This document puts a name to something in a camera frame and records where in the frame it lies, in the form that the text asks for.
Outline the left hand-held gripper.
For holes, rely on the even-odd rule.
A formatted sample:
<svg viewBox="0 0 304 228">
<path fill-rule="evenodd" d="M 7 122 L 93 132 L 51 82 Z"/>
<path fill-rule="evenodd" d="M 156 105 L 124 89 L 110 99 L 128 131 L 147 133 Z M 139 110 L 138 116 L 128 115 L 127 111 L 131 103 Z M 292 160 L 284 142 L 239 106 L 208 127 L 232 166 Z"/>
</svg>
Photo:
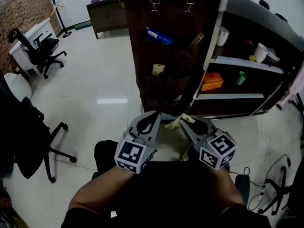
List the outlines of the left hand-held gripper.
<svg viewBox="0 0 304 228">
<path fill-rule="evenodd" d="M 162 114 L 150 111 L 134 118 L 116 147 L 116 166 L 139 174 L 157 151 L 156 138 Z"/>
</svg>

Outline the brown pocket organizer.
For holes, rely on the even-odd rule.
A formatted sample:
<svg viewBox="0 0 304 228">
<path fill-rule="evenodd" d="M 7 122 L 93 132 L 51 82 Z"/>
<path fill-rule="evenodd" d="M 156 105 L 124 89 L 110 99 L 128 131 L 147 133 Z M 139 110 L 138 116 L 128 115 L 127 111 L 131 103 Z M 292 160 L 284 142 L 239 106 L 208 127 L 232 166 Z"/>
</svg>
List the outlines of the brown pocket organizer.
<svg viewBox="0 0 304 228">
<path fill-rule="evenodd" d="M 207 15 L 202 9 L 203 0 L 195 1 L 192 6 L 192 17 L 183 16 L 187 0 L 159 0 L 159 11 L 156 15 L 147 14 L 146 28 L 160 32 L 174 40 L 173 45 L 142 39 L 141 69 L 144 78 L 144 100 L 148 109 L 169 109 L 180 106 L 180 101 L 189 95 L 190 84 L 196 71 L 202 40 L 206 37 L 204 18 Z M 194 38 L 202 32 L 205 36 L 200 43 L 190 48 Z M 165 65 L 158 76 L 152 75 L 153 64 Z M 182 95 L 179 102 L 173 100 Z"/>
</svg>

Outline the beige packet item with hole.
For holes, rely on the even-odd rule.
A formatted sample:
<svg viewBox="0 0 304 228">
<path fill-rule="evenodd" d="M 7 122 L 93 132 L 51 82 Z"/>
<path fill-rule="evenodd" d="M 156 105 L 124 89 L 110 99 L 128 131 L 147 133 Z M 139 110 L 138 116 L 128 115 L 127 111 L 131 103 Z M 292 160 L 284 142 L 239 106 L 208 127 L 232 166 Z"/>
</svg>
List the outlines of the beige packet item with hole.
<svg viewBox="0 0 304 228">
<path fill-rule="evenodd" d="M 165 65 L 162 64 L 153 64 L 152 67 L 152 75 L 153 76 L 158 76 L 164 71 Z"/>
</svg>

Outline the blue packet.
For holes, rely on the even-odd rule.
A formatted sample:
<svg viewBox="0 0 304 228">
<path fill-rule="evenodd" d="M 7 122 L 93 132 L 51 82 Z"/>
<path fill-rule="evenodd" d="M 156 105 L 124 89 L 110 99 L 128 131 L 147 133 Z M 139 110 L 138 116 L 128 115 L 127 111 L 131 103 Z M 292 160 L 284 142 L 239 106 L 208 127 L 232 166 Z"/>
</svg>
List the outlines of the blue packet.
<svg viewBox="0 0 304 228">
<path fill-rule="evenodd" d="M 168 37 L 168 36 L 166 36 L 166 35 L 164 35 L 160 32 L 157 32 L 153 29 L 150 29 L 150 28 L 145 29 L 145 34 L 146 34 L 147 39 L 152 40 L 152 41 L 156 41 L 156 42 L 159 42 L 159 43 L 163 43 L 163 44 L 168 45 L 168 46 L 171 46 L 174 43 L 174 40 L 171 39 L 170 37 Z"/>
</svg>

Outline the person's right forearm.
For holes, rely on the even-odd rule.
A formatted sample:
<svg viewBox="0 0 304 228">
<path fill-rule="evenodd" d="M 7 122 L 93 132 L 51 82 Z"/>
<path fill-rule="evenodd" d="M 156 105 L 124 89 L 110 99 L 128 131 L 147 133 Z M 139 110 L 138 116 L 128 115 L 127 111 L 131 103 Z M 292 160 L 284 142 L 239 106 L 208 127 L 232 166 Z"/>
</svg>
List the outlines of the person's right forearm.
<svg viewBox="0 0 304 228">
<path fill-rule="evenodd" d="M 233 206 L 244 205 L 243 198 L 226 168 L 217 171 L 212 168 L 208 170 L 210 190 L 220 215 Z"/>
</svg>

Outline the person's right leg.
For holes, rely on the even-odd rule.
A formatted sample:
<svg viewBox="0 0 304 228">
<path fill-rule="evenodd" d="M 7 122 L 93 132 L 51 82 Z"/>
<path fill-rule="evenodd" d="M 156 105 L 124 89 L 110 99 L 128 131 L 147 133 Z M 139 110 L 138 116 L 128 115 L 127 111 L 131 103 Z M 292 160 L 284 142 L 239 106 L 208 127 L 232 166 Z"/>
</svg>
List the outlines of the person's right leg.
<svg viewBox="0 0 304 228">
<path fill-rule="evenodd" d="M 199 162 L 200 161 L 200 152 L 196 151 L 194 146 L 191 145 L 187 150 L 188 161 L 189 162 Z"/>
</svg>

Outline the person's leg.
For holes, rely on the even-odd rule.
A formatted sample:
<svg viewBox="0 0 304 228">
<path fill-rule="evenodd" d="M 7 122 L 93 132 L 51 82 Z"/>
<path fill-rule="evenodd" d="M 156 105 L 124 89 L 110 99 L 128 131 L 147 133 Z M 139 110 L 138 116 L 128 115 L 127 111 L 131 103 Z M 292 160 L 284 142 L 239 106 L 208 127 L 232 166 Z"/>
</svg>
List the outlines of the person's leg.
<svg viewBox="0 0 304 228">
<path fill-rule="evenodd" d="M 188 161 L 189 162 L 199 162 L 200 161 L 200 152 L 196 151 L 194 146 L 191 145 L 187 150 Z"/>
<path fill-rule="evenodd" d="M 94 158 L 98 172 L 105 173 L 116 166 L 114 156 L 118 142 L 112 140 L 99 141 L 95 145 Z"/>
</svg>

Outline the person's left leg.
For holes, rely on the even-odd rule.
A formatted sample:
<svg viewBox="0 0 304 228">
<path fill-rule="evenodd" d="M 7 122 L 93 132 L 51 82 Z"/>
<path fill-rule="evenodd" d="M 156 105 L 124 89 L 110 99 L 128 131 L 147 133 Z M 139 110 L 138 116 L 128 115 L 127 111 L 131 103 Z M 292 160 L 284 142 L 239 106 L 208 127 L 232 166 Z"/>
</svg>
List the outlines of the person's left leg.
<svg viewBox="0 0 304 228">
<path fill-rule="evenodd" d="M 94 158 L 98 172 L 105 173 L 116 166 L 114 156 L 118 142 L 112 140 L 99 141 L 95 145 Z"/>
</svg>

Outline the orange box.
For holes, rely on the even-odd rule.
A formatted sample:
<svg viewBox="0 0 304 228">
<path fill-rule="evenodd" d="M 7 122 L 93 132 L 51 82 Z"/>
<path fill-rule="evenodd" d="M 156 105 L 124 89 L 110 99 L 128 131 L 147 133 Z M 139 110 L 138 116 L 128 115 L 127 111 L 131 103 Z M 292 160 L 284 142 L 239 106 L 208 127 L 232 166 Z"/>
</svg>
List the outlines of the orange box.
<svg viewBox="0 0 304 228">
<path fill-rule="evenodd" d="M 202 82 L 203 82 L 202 92 L 205 92 L 205 91 L 221 88 L 221 86 L 224 83 L 224 80 L 218 72 L 214 72 L 214 73 L 206 73 Z"/>
</svg>

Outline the white paper bucket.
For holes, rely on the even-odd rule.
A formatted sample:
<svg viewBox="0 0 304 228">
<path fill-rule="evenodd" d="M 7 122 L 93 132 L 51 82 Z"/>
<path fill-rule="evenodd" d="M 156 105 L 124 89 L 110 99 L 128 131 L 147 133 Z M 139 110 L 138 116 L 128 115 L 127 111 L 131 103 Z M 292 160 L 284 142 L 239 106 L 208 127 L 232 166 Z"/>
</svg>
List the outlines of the white paper bucket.
<svg viewBox="0 0 304 228">
<path fill-rule="evenodd" d="M 255 49 L 255 61 L 258 63 L 262 63 L 268 54 L 268 48 L 261 43 L 258 43 Z"/>
</svg>

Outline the tall white cup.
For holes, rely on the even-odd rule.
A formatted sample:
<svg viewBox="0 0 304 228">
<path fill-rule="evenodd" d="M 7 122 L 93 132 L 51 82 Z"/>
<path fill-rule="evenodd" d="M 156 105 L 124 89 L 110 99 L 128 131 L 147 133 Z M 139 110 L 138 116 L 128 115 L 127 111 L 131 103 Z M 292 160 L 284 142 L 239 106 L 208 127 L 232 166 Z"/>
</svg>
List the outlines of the tall white cup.
<svg viewBox="0 0 304 228">
<path fill-rule="evenodd" d="M 220 27 L 218 39 L 216 45 L 222 47 L 225 45 L 227 39 L 229 37 L 229 30 L 223 26 Z"/>
</svg>

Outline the dark green mat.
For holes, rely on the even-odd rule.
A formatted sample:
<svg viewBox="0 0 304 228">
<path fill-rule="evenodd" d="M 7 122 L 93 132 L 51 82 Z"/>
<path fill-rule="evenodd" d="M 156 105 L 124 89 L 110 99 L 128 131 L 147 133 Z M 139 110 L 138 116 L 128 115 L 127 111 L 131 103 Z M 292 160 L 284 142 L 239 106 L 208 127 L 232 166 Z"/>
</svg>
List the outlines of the dark green mat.
<svg viewBox="0 0 304 228">
<path fill-rule="evenodd" d="M 87 27 L 91 27 L 92 26 L 92 23 L 91 21 L 85 21 L 85 22 L 81 22 L 81 23 L 78 23 L 78 24 L 75 24 L 74 25 L 74 29 L 75 30 L 80 30 L 80 29 L 85 29 Z"/>
</svg>

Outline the metal clip hook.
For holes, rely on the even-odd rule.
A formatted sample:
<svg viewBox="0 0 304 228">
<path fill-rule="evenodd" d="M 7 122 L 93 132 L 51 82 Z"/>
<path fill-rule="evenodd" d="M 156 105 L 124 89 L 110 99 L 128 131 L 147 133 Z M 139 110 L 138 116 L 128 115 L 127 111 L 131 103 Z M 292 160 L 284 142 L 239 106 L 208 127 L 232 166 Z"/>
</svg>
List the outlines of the metal clip hook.
<svg viewBox="0 0 304 228">
<path fill-rule="evenodd" d="M 152 9 L 149 12 L 150 15 L 156 15 L 159 13 L 159 11 L 157 10 L 157 5 L 160 5 L 160 1 L 159 0 L 150 0 L 149 3 L 152 5 Z"/>
<path fill-rule="evenodd" d="M 193 13 L 191 11 L 191 8 L 193 5 L 195 5 L 195 1 L 186 1 L 186 4 L 187 4 L 187 8 L 186 10 L 183 12 L 183 16 L 188 16 L 188 17 L 192 17 L 193 16 Z"/>
</svg>

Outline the black coat rack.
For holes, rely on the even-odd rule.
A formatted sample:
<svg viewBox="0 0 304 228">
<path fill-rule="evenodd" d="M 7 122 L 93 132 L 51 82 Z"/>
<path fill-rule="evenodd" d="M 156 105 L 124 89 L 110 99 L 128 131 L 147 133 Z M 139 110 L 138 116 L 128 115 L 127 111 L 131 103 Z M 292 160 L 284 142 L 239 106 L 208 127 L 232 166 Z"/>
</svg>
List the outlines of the black coat rack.
<svg viewBox="0 0 304 228">
<path fill-rule="evenodd" d="M 51 0 L 52 1 L 52 6 L 54 8 L 55 5 L 59 5 L 59 1 L 56 1 L 56 0 Z M 56 15 L 57 15 L 57 18 L 59 19 L 59 22 L 60 22 L 60 25 L 62 27 L 62 37 L 63 38 L 67 38 L 68 36 L 70 36 L 72 34 L 71 31 L 68 31 L 63 23 L 63 20 L 61 18 L 61 15 L 60 15 L 60 12 L 59 10 L 57 10 L 56 12 Z"/>
</svg>

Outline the white desk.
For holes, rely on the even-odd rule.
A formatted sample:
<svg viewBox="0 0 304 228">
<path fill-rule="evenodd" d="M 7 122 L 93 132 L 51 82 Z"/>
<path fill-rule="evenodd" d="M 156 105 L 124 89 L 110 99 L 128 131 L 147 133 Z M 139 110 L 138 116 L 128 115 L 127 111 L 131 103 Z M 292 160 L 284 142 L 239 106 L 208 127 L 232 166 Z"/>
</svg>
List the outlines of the white desk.
<svg viewBox="0 0 304 228">
<path fill-rule="evenodd" d="M 24 36 L 29 40 L 31 45 L 34 48 L 37 48 L 37 45 L 34 43 L 34 39 L 38 37 L 40 34 L 42 36 L 40 39 L 44 39 L 49 34 L 51 34 L 51 38 L 57 38 L 51 24 L 50 24 L 50 18 L 45 19 L 39 24 L 35 24 L 28 32 L 24 34 Z M 9 54 L 15 59 L 15 61 L 18 64 L 18 67 L 22 69 L 26 75 L 29 76 L 28 71 L 30 69 L 33 69 L 38 75 L 40 75 L 40 72 L 36 65 L 32 64 L 29 60 L 29 56 L 24 51 L 26 47 L 24 47 L 18 40 L 16 44 L 13 46 L 13 48 L 9 51 Z"/>
</svg>

